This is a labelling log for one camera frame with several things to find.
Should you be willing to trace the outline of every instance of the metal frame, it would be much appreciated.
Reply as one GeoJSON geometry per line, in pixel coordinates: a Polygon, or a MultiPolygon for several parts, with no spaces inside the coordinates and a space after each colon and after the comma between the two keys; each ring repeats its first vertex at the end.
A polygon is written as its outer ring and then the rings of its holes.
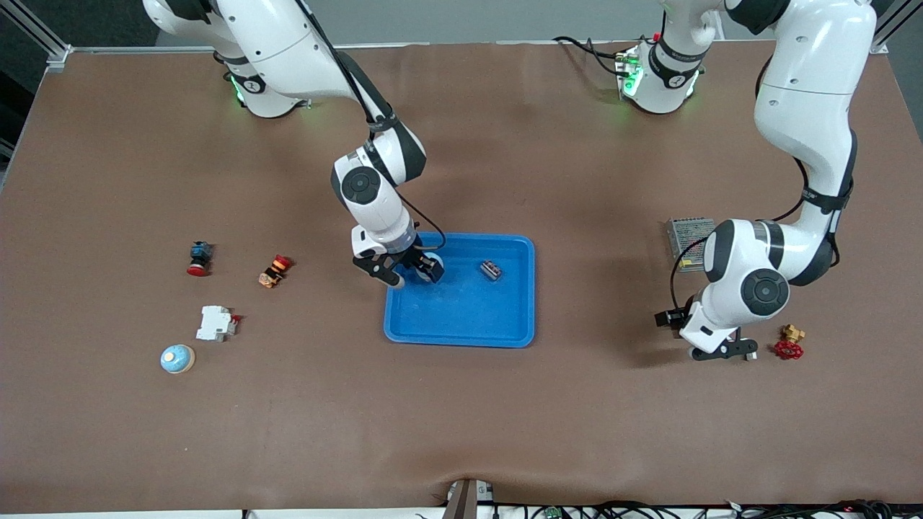
{"type": "MultiPolygon", "coordinates": [[[[390,49],[406,47],[408,45],[429,45],[429,42],[398,42],[398,43],[347,43],[333,45],[340,50],[349,49],[390,49]]],[[[87,54],[211,54],[215,52],[208,45],[173,45],[173,46],[147,46],[147,47],[73,47],[71,53],[87,54]]]]}
{"type": "Polygon", "coordinates": [[[923,7],[923,0],[896,0],[881,16],[878,17],[878,27],[875,29],[875,39],[872,40],[871,51],[873,54],[888,52],[885,43],[888,38],[901,28],[910,17],[914,16],[923,7]]]}
{"type": "Polygon", "coordinates": [[[13,158],[13,150],[15,146],[9,142],[6,142],[6,139],[0,137],[0,155],[7,157],[7,159],[13,158]]]}
{"type": "Polygon", "coordinates": [[[57,34],[48,29],[39,17],[29,11],[19,0],[0,0],[0,13],[5,14],[23,32],[29,35],[39,46],[48,53],[48,67],[60,70],[64,67],[67,55],[73,47],[64,43],[57,34]]]}

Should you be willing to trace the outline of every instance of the black cable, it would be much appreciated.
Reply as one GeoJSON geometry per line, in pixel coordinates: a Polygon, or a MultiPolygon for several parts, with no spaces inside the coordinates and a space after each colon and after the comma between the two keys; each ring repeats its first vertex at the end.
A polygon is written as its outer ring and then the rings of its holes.
{"type": "Polygon", "coordinates": [[[894,516],[898,519],[923,519],[923,503],[916,505],[895,505],[898,513],[894,516]]]}
{"type": "Polygon", "coordinates": [[[577,512],[580,512],[580,517],[581,517],[581,519],[583,519],[584,517],[586,517],[586,519],[594,519],[594,518],[591,517],[587,512],[584,512],[584,511],[583,511],[583,507],[582,507],[582,506],[576,506],[576,507],[574,507],[574,508],[577,510],[577,512]]]}
{"type": "MultiPolygon", "coordinates": [[[[324,32],[324,29],[320,26],[320,22],[318,22],[318,19],[314,16],[314,13],[312,13],[311,11],[307,9],[307,7],[304,5],[304,2],[298,2],[298,6],[301,7],[301,11],[305,13],[305,16],[307,17],[308,21],[311,22],[312,25],[314,25],[314,28],[318,31],[318,34],[320,35],[320,39],[324,42],[325,45],[327,45],[327,48],[330,49],[330,53],[333,55],[333,61],[336,62],[337,67],[340,69],[343,76],[346,78],[346,82],[349,83],[350,89],[353,91],[353,94],[355,95],[355,99],[359,102],[359,105],[362,106],[362,111],[365,112],[366,114],[366,122],[369,125],[374,124],[375,119],[372,117],[372,113],[368,109],[368,105],[366,105],[366,100],[362,98],[362,93],[359,91],[359,87],[355,84],[355,78],[353,78],[353,74],[350,73],[349,69],[346,68],[346,65],[340,59],[340,55],[337,54],[337,50],[333,48],[333,43],[331,43],[330,39],[327,38],[327,34],[324,32]]],[[[374,138],[375,138],[375,132],[369,130],[368,139],[372,140],[374,138]]],[[[423,214],[420,210],[416,209],[416,207],[412,203],[410,203],[410,201],[408,201],[399,191],[397,191],[397,189],[395,189],[395,192],[398,194],[398,197],[400,197],[401,200],[405,204],[407,204],[411,209],[414,210],[414,212],[419,214],[421,218],[423,218],[430,225],[432,225],[433,228],[439,232],[439,236],[441,236],[442,238],[442,242],[437,247],[417,247],[417,250],[439,250],[445,247],[446,246],[446,234],[442,232],[442,229],[440,229],[439,226],[436,225],[436,223],[433,222],[428,216],[423,214]]]]}
{"type": "Polygon", "coordinates": [[[760,85],[762,84],[762,77],[766,75],[766,69],[769,68],[770,62],[773,61],[773,57],[769,56],[766,58],[766,63],[762,64],[760,69],[760,74],[756,77],[756,84],[753,85],[753,99],[760,97],[760,85]]]}
{"type": "Polygon", "coordinates": [[[664,512],[664,513],[669,513],[670,515],[672,515],[674,519],[682,519],[681,517],[679,517],[678,514],[676,514],[676,513],[673,512],[672,510],[666,508],[665,506],[652,506],[652,507],[651,507],[651,510],[657,511],[657,514],[658,514],[658,515],[660,514],[660,512],[664,512]]]}
{"type": "Polygon", "coordinates": [[[621,519],[621,518],[624,517],[627,513],[629,513],[629,512],[635,512],[634,510],[631,510],[630,508],[626,508],[625,510],[623,510],[623,511],[617,513],[617,512],[615,511],[615,508],[616,508],[616,507],[606,508],[606,510],[608,510],[609,513],[610,513],[610,515],[609,515],[609,518],[610,518],[610,519],[621,519]]]}
{"type": "Polygon", "coordinates": [[[346,79],[346,83],[349,84],[350,90],[352,90],[353,95],[355,95],[355,99],[359,102],[359,105],[362,106],[362,111],[366,113],[366,122],[369,125],[375,124],[375,118],[372,117],[372,113],[369,111],[368,106],[366,105],[366,101],[362,98],[362,94],[359,92],[359,87],[355,84],[355,78],[353,78],[353,74],[351,74],[349,69],[346,68],[346,65],[340,59],[340,55],[337,54],[337,50],[333,48],[333,43],[330,42],[330,39],[327,37],[327,33],[324,32],[324,28],[320,26],[320,22],[318,21],[317,17],[315,17],[314,13],[312,13],[307,8],[304,2],[299,1],[297,4],[298,7],[301,8],[301,12],[305,13],[307,20],[311,22],[311,25],[314,26],[315,30],[317,30],[318,34],[320,35],[320,39],[324,42],[325,45],[327,45],[327,48],[330,49],[330,54],[333,55],[333,61],[336,62],[337,67],[340,69],[340,72],[346,79]]]}
{"type": "Polygon", "coordinates": [[[619,519],[620,517],[622,517],[623,515],[625,515],[626,513],[629,513],[629,512],[640,513],[641,515],[643,515],[643,516],[646,517],[647,519],[654,519],[654,517],[653,517],[652,515],[650,515],[649,513],[645,512],[643,509],[646,508],[646,509],[648,509],[648,510],[652,510],[652,511],[654,511],[654,512],[657,512],[655,509],[657,509],[657,508],[662,508],[662,507],[650,506],[650,505],[644,504],[644,503],[642,503],[642,502],[637,502],[637,501],[608,501],[608,502],[606,502],[606,503],[603,503],[602,506],[604,507],[604,510],[615,509],[615,508],[624,508],[624,509],[625,509],[623,512],[620,512],[620,513],[613,513],[613,514],[611,515],[611,518],[612,518],[612,519],[619,519]]]}
{"type": "Polygon", "coordinates": [[[436,225],[436,222],[433,222],[433,221],[432,221],[428,216],[426,216],[422,211],[420,211],[419,209],[416,209],[416,206],[413,205],[408,199],[406,199],[406,198],[401,194],[400,191],[398,191],[397,189],[395,189],[394,192],[398,194],[398,198],[400,198],[401,201],[403,201],[403,203],[407,204],[407,207],[411,208],[412,210],[414,210],[415,213],[419,214],[419,215],[420,215],[420,218],[423,218],[424,220],[426,220],[426,222],[429,223],[430,225],[432,225],[433,228],[436,229],[436,232],[439,233],[439,237],[440,237],[440,243],[439,243],[439,245],[434,246],[434,247],[423,247],[423,246],[414,246],[414,247],[415,247],[417,250],[439,250],[439,249],[445,247],[445,246],[446,246],[446,241],[447,241],[446,234],[445,234],[444,232],[442,232],[442,229],[440,229],[438,225],[436,225]]]}
{"type": "MultiPolygon", "coordinates": [[[[802,163],[799,159],[796,159],[795,157],[792,157],[792,158],[795,159],[795,164],[798,165],[798,170],[801,171],[801,182],[802,182],[801,190],[803,191],[806,187],[808,187],[808,170],[805,169],[804,163],[802,163]]],[[[773,218],[773,222],[779,222],[780,220],[784,220],[785,218],[788,218],[789,216],[792,215],[792,213],[794,213],[795,211],[798,210],[798,208],[801,207],[801,204],[803,202],[804,202],[804,199],[798,198],[798,202],[796,202],[795,205],[792,206],[792,209],[789,209],[788,211],[782,213],[781,215],[773,218]]]]}
{"type": "MultiPolygon", "coordinates": [[[[656,513],[659,519],[664,519],[664,515],[661,512],[666,512],[666,509],[662,510],[660,507],[657,507],[657,506],[649,506],[647,508],[649,508],[652,512],[656,513]]],[[[676,515],[675,513],[673,513],[673,515],[676,517],[676,519],[679,519],[678,515],[676,515]]]]}
{"type": "Polygon", "coordinates": [[[829,512],[826,508],[812,509],[812,510],[799,510],[796,507],[791,505],[782,506],[776,510],[769,511],[768,513],[761,513],[759,515],[753,515],[747,519],[779,519],[781,517],[799,517],[804,516],[804,514],[813,515],[820,512],[829,512]]]}
{"type": "Polygon", "coordinates": [[[891,519],[894,517],[894,512],[891,510],[891,505],[884,501],[873,501],[870,503],[872,510],[875,510],[875,505],[881,506],[885,510],[885,519],[891,519]]]}
{"type": "Polygon", "coordinates": [[[589,47],[588,47],[588,46],[584,45],[583,43],[580,43],[580,42],[578,42],[577,40],[574,40],[574,39],[571,38],[570,36],[558,36],[557,38],[552,38],[551,41],[552,41],[552,42],[568,42],[568,43],[573,43],[574,46],[576,46],[576,47],[579,48],[580,50],[584,51],[585,53],[588,53],[588,54],[599,54],[600,56],[605,57],[605,58],[608,58],[608,59],[616,59],[616,55],[617,55],[617,53],[612,53],[612,54],[610,54],[610,53],[594,52],[592,46],[589,46],[589,47]]]}
{"type": "Polygon", "coordinates": [[[741,508],[740,510],[736,511],[737,519],[747,519],[744,514],[747,512],[752,512],[752,511],[759,511],[760,513],[767,513],[769,512],[769,509],[763,508],[761,506],[751,506],[749,508],[741,508]]]}
{"type": "Polygon", "coordinates": [[[535,517],[538,517],[539,513],[542,513],[545,510],[548,510],[549,508],[551,507],[550,506],[540,506],[538,510],[536,510],[535,512],[532,512],[532,517],[530,517],[530,519],[535,519],[535,517]]]}
{"type": "Polygon", "coordinates": [[[599,56],[599,53],[596,52],[596,47],[593,46],[593,40],[587,39],[587,43],[590,45],[590,50],[593,51],[593,56],[596,58],[596,63],[599,64],[609,74],[616,76],[617,78],[627,78],[629,75],[626,72],[619,72],[614,68],[609,68],[603,63],[603,59],[599,56]]]}
{"type": "Polygon", "coordinates": [[[830,235],[827,241],[830,242],[830,249],[833,251],[833,262],[830,264],[832,269],[840,264],[840,246],[836,245],[836,234],[830,235]]]}
{"type": "Polygon", "coordinates": [[[625,72],[619,72],[618,70],[615,70],[614,68],[609,68],[609,66],[607,66],[605,63],[603,63],[603,58],[606,58],[606,59],[616,59],[617,53],[615,53],[615,54],[610,54],[610,53],[601,53],[601,52],[597,51],[597,50],[596,50],[596,46],[593,45],[593,39],[592,39],[592,38],[587,38],[587,39],[586,39],[586,45],[584,45],[584,44],[578,42],[577,40],[574,40],[574,39],[571,38],[570,36],[558,36],[557,38],[554,38],[553,41],[554,41],[554,42],[570,42],[570,43],[573,43],[574,45],[576,45],[580,50],[584,51],[585,53],[590,53],[590,54],[592,54],[593,57],[596,58],[596,63],[598,63],[599,66],[601,66],[601,67],[603,68],[603,70],[605,70],[605,71],[608,72],[609,74],[612,74],[613,76],[616,76],[616,77],[619,77],[619,78],[626,78],[626,77],[628,76],[627,73],[625,73],[625,72]]]}
{"type": "Polygon", "coordinates": [[[679,256],[677,256],[677,260],[673,263],[673,271],[670,272],[670,298],[673,299],[673,308],[679,308],[679,304],[677,303],[677,290],[673,286],[673,283],[677,277],[677,269],[679,268],[679,263],[683,260],[683,256],[686,256],[686,254],[689,253],[689,251],[692,250],[693,247],[699,245],[700,243],[704,242],[707,239],[708,239],[708,236],[704,238],[699,238],[696,241],[689,244],[688,247],[686,247],[682,252],[679,253],[679,256]]]}

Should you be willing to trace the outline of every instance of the black strap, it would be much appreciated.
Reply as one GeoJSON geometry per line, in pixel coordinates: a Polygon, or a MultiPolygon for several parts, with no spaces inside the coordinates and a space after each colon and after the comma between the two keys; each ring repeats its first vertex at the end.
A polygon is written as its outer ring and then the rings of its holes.
{"type": "Polygon", "coordinates": [[[692,77],[695,76],[696,72],[699,71],[697,66],[685,71],[679,72],[674,70],[660,61],[660,58],[657,57],[656,52],[657,47],[651,47],[651,53],[648,55],[648,61],[651,62],[651,70],[653,73],[664,82],[664,86],[669,89],[681,89],[683,86],[689,82],[692,77]]]}
{"type": "Polygon", "coordinates": [[[846,204],[849,202],[849,196],[853,194],[853,180],[849,180],[849,189],[844,195],[838,197],[831,197],[830,195],[822,195],[810,187],[805,187],[801,191],[801,199],[807,203],[821,208],[821,213],[830,214],[834,211],[842,211],[845,209],[846,204]]]}
{"type": "Polygon", "coordinates": [[[401,122],[401,120],[398,119],[397,114],[395,114],[393,111],[391,111],[390,114],[388,114],[388,115],[386,115],[386,116],[384,116],[384,117],[381,116],[381,115],[379,115],[379,116],[378,116],[378,120],[376,120],[374,123],[371,123],[371,124],[368,125],[368,131],[370,131],[370,132],[372,132],[372,133],[382,133],[382,132],[386,132],[386,131],[388,131],[388,130],[394,128],[394,127],[396,127],[396,126],[398,125],[398,123],[400,123],[400,122],[401,122]]]}
{"type": "Polygon", "coordinates": [[[214,54],[212,54],[212,57],[214,57],[215,61],[217,61],[218,63],[222,65],[225,65],[225,64],[227,65],[246,65],[247,63],[250,63],[250,60],[246,59],[246,56],[227,57],[227,56],[218,54],[218,51],[215,51],[214,54]]]}
{"type": "Polygon", "coordinates": [[[705,51],[704,53],[701,53],[701,54],[682,54],[681,52],[675,51],[673,50],[672,47],[667,45],[666,40],[664,40],[663,36],[661,36],[660,40],[657,41],[657,45],[660,45],[660,48],[664,49],[664,54],[672,57],[673,59],[677,61],[681,61],[683,63],[695,63],[697,61],[701,61],[701,59],[705,57],[705,54],[708,53],[708,51],[705,51]]]}

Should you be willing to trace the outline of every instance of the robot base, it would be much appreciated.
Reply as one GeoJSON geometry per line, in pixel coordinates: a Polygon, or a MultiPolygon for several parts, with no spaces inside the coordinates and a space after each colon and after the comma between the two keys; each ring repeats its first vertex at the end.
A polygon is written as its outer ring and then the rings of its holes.
{"type": "Polygon", "coordinates": [[[641,42],[616,57],[616,71],[627,74],[619,76],[618,94],[622,99],[631,101],[638,108],[650,114],[669,114],[692,95],[699,72],[688,81],[688,87],[669,89],[664,82],[650,70],[647,55],[652,46],[641,42]]]}

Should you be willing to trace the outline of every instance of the small black object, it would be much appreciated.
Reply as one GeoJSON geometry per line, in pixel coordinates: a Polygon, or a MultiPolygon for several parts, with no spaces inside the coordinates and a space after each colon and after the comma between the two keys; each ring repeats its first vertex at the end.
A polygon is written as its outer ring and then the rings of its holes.
{"type": "Polygon", "coordinates": [[[481,272],[483,272],[490,281],[496,281],[503,275],[503,271],[490,259],[485,259],[484,262],[481,263],[481,272]]]}
{"type": "Polygon", "coordinates": [[[212,247],[208,242],[197,241],[192,244],[189,250],[189,268],[186,273],[197,277],[209,275],[209,263],[211,263],[212,247]]]}
{"type": "Polygon", "coordinates": [[[674,330],[679,330],[683,327],[683,323],[686,322],[686,317],[688,316],[684,308],[673,308],[654,315],[653,319],[657,322],[658,327],[669,326],[674,330]]]}
{"type": "Polygon", "coordinates": [[[759,349],[759,345],[752,339],[738,339],[736,341],[724,339],[718,349],[713,352],[705,353],[699,348],[692,348],[690,356],[692,360],[728,359],[732,356],[745,356],[747,354],[756,353],[757,349],[759,349]]]}

